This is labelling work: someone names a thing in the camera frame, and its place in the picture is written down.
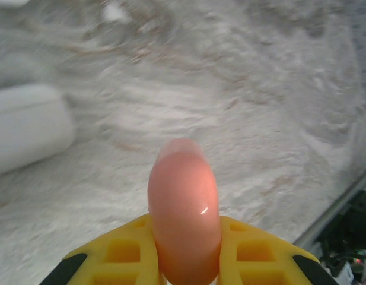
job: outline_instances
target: white sand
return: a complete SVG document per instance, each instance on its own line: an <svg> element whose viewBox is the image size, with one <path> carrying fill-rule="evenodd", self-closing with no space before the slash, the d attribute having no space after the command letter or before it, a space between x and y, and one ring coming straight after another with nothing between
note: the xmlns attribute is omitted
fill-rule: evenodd
<svg viewBox="0 0 366 285"><path fill-rule="evenodd" d="M76 28L82 6L48 2L23 9L54 25L36 36L0 11L0 87L61 88L78 139L0 176L0 284L39 284L70 250L146 213L149 171L170 138L202 146L221 214L288 241L366 168L365 99L337 1L158 0L169 10L156 22L114 25L101 38L135 45L132 54L103 56L52 47L91 27L97 7L82 4L86 27ZM135 32L152 25L164 36L145 55ZM136 64L135 50L145 55ZM161 54L170 58L154 62Z"/></svg>

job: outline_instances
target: yellow plastic bracket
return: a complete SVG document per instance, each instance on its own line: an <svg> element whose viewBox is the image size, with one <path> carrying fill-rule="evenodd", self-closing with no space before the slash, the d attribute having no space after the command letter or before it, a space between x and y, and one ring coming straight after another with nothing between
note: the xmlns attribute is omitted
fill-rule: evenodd
<svg viewBox="0 0 366 285"><path fill-rule="evenodd" d="M312 254L253 226L221 217L222 245L217 285L311 285L293 260ZM149 214L70 252L87 254L68 285L162 285Z"/></svg>

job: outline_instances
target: sand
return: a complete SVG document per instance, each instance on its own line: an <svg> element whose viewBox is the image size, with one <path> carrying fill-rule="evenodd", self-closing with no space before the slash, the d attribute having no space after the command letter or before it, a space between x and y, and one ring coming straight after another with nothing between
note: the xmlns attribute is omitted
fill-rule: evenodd
<svg viewBox="0 0 366 285"><path fill-rule="evenodd" d="M39 284L146 213L152 164L175 137L202 146L221 214L298 237L366 168L343 6L301 2L137 0L106 10L101 31L92 1L0 10L0 88L53 84L78 132L66 152L0 176L0 284ZM121 48L98 54L109 45Z"/></svg>

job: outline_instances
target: orange cylinder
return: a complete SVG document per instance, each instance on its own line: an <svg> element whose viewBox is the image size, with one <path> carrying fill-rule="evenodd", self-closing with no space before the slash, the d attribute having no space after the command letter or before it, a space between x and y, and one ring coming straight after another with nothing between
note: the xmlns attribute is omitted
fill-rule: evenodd
<svg viewBox="0 0 366 285"><path fill-rule="evenodd" d="M148 182L148 205L161 271L173 285L207 285L219 272L217 185L198 145L170 141Z"/></svg>

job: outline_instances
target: black rubber edge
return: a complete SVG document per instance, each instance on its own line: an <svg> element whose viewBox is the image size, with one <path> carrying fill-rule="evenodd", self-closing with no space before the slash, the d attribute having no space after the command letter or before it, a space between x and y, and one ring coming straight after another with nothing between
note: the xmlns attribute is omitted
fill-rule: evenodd
<svg viewBox="0 0 366 285"><path fill-rule="evenodd" d="M293 259L312 285L338 285L319 263L302 255L295 255Z"/></svg>
<svg viewBox="0 0 366 285"><path fill-rule="evenodd" d="M87 257L87 254L76 254L62 260L40 285L68 285Z"/></svg>

